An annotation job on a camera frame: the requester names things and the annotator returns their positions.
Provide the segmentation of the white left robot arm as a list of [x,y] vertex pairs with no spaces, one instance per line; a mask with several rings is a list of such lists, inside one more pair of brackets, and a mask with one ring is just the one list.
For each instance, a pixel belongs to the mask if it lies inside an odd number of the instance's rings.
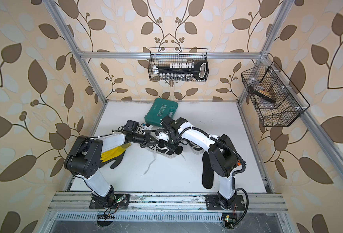
[[79,136],[68,153],[64,168],[73,176],[82,179],[92,191],[91,209],[110,209],[123,201],[122,198],[116,197],[113,186],[105,180],[99,169],[104,150],[111,150],[125,143],[137,143],[146,148],[157,145],[159,140],[150,133],[117,130],[104,136]]

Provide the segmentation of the black white sneaker with laces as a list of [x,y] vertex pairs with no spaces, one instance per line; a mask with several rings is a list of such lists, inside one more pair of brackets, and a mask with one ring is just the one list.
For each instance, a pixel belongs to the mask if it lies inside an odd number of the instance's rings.
[[147,170],[141,175],[145,175],[148,173],[150,170],[151,166],[155,163],[157,159],[157,155],[163,155],[166,158],[173,159],[175,158],[178,154],[175,151],[170,150],[166,146],[159,146],[159,145],[146,145],[146,144],[141,144],[141,148],[147,149],[148,151],[153,153],[153,160],[149,163]]

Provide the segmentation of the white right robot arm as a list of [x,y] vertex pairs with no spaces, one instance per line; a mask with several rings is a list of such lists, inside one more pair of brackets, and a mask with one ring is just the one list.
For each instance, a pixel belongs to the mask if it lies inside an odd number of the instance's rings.
[[223,209],[234,207],[236,198],[235,175],[246,170],[246,162],[237,153],[229,136],[216,136],[193,126],[184,118],[173,120],[166,116],[161,120],[165,133],[160,133],[160,147],[181,154],[180,140],[185,139],[202,148],[208,155],[213,171],[219,175],[218,202]]

